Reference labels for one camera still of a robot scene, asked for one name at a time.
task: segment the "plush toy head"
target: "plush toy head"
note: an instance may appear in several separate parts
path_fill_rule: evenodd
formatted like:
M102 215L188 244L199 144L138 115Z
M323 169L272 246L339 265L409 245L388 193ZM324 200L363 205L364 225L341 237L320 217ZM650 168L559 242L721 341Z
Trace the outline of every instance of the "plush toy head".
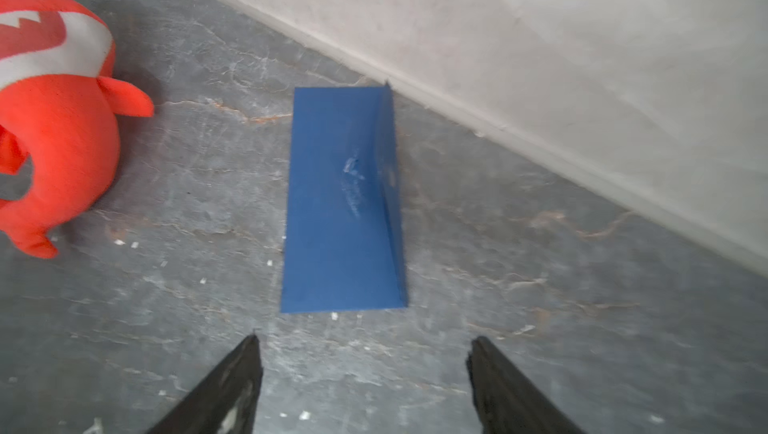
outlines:
M148 117L149 97L110 78L106 24L73 0L0 0L0 173L32 156L24 198L0 200L0 230L24 252L53 257L45 233L110 185L119 138L113 113Z

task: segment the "shark plush toy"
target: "shark plush toy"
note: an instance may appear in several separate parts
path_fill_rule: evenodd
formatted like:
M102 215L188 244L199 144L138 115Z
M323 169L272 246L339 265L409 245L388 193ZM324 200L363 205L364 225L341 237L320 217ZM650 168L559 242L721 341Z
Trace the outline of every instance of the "shark plush toy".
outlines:
M49 229L109 187L120 138L114 114L149 117L135 86L112 79L107 26L73 0L0 0L0 173L32 158L32 186L0 200L0 230L21 251L51 258Z

